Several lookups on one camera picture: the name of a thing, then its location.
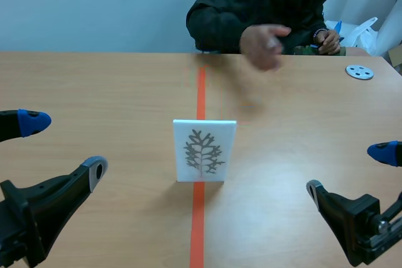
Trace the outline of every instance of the orange stripe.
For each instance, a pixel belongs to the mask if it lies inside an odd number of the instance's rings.
[[[205,67],[198,70],[197,119],[205,119]],[[190,240],[190,268],[204,268],[205,183],[193,188],[193,217]]]

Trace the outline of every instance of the blurry hand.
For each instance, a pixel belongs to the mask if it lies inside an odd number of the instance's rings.
[[[319,32],[314,42],[321,46],[318,49],[321,55],[336,55],[340,52],[339,35],[332,29]]]
[[[276,70],[280,67],[278,55],[282,52],[282,45],[276,37],[288,36],[290,31],[282,25],[249,26],[240,39],[241,53],[259,70]]]

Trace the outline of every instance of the paper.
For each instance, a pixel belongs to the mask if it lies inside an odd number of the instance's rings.
[[[174,120],[177,181],[225,181],[236,121]]]

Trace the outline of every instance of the black sweater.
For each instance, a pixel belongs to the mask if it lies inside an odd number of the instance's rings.
[[[292,29],[280,38],[286,50],[313,43],[325,28],[326,0],[197,0],[187,14],[187,28],[199,50],[238,53],[242,32],[254,24],[283,24]]]

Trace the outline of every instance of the gray tree illustration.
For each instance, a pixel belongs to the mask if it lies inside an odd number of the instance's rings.
[[[215,137],[211,133],[201,137],[201,131],[193,129],[193,134],[189,135],[190,142],[186,142],[185,154],[187,155],[187,165],[197,169],[200,176],[203,173],[216,174],[219,165],[225,163],[218,161],[218,157],[222,154],[220,146],[213,146]]]

